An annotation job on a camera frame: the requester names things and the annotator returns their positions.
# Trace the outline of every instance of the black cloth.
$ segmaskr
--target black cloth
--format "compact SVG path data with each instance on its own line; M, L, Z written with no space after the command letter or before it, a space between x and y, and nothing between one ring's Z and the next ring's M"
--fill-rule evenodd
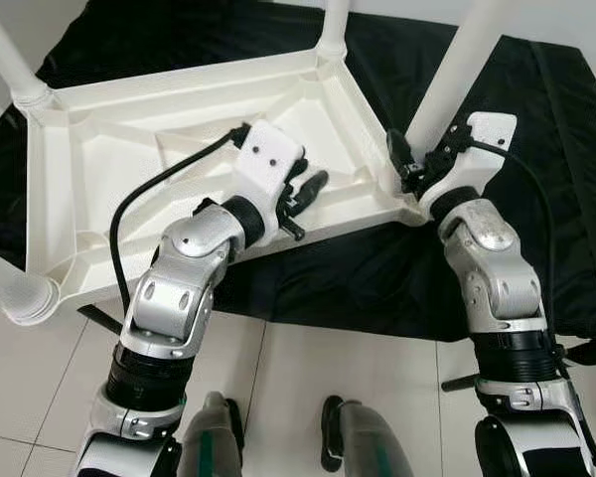
M90 0L38 76L51 87L313 47L321 10L247 0ZM405 130L456 28L352 14L347 65L385 128ZM519 118L512 151L543 182L557 244L556 330L596 337L596 80L573 48L503 37L459 117ZM0 119L0 254L24 263L26 124ZM507 161L486 197L544 279L543 219ZM459 286L435 226L360 231L233 266L218 309L273 321L452 341L467 336Z

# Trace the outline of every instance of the white wall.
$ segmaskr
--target white wall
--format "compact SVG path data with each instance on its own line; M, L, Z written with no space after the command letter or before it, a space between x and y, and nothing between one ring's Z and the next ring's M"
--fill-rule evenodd
M29 66L37 70L85 4L86 0L0 0L0 23ZM10 102L0 78L0 113Z
M324 0L274 0L324 6ZM506 33L530 40L579 48L596 76L596 0L514 0L516 11ZM458 25L473 0L352 0L363 13Z

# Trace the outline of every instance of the tile floor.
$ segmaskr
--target tile floor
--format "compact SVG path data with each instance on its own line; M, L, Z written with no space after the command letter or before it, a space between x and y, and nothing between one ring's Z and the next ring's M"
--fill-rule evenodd
M118 303L102 307L120 317ZM76 313L34 328L0 314L0 477L68 474L115 341ZM188 384L182 429L208 391L222 391L246 421L245 476L325 476L320 406L339 394L382 413L415 475L477 476L473 429L483 409L471 390L439 391L441 381L474 370L469 341L436 344L216 313ZM596 437L596 367L572 373Z

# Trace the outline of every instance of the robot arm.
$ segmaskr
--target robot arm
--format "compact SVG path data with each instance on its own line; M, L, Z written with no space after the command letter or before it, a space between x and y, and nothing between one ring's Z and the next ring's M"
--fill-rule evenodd
M400 152L393 162L403 185L439 224L459 278L480 369L477 397L489 413L476 429L484 476L592 476L582 411L557 372L538 277L522 258L517 233L480 198L504 158L469 145L507 151L515 125L513 116L477 112L468 125L450 129L453 137L424 166L402 162L405 143L392 137L391 155Z
M174 476L181 446L172 434L185 386L206 331L214 288L247 247L268 243L327 182L320 172L292 196L306 171L304 148L265 121L240 147L234 195L206 200L191 218L169 225L130 302L108 381L98 391L74 475Z

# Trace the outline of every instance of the black cable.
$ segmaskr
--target black cable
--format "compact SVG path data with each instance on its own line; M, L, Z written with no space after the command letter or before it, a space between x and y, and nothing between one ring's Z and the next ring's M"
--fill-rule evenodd
M128 209L130 204L132 204L139 196L141 196L144 192L148 191L149 189L153 188L157 184L165 181L170 176L176 174L177 172L185 169L186 167L194 164L200 159L212 154L217 149L221 148L225 144L227 144L231 139L240 139L246 131L249 130L249 126L244 124L242 127L237 129L232 129L228 134L221 137L218 141L210 144L205 149L193 154L192 156L184 159L183 161L175 164L174 166L166 169L161 174L153 177L149 181L145 182L137 189L132 191L117 207L114 215L112 216L112 221L110 222L110 255L112 256L112 266L115 269L115 277L117 278L117 285L119 286L119 293L121 294L121 303L123 304L123 311L126 313L128 311L128 307L130 306L130 292L128 291L128 283L126 282L126 277L123 272L123 267L121 265L121 257L119 256L119 241L118 241L118 234L119 234L119 223L121 222L121 217L123 213Z
M574 384L571 381L569 373L567 372L567 367L563 363L562 356L560 353L556 352L556 336L554 330L554 270L555 270L555 256L556 256L556 242L554 240L554 218L552 215L552 210L547 200L547 195L545 194L545 190L541 185L540 181L536 177L536 175L532 172L532 170L515 154L506 151L500 147L491 146L490 144L486 144L485 142L480 141L472 141L472 147L476 147L478 149L483 149L485 151L490 151L495 154L499 154L507 159L514 161L517 165L520 166L521 170L529 177L530 182L534 186L536 190L536 194L538 196L538 201L542 208L542 213L545 217L545 240L547 242L547 263L546 263L546 275L545 275L545 288L547 290L546 293L546 306L545 306L545 318L547 320L547 330L548 336L550 339L550 343L553 353L553 358L556 363L556 368L560 372L560 375L567 380L570 384L572 392L574 393L575 398L578 401L578 408L581 412L581 419L580 419L580 427L583 432L583 436L585 437L585 441L587 442L587 446L592 454L593 463L596 467L596 441L594 440L594 436L592 435L591 430L589 429L589 425L587 424L587 419L583 414L582 407L580 405L580 398L576 389L574 388Z

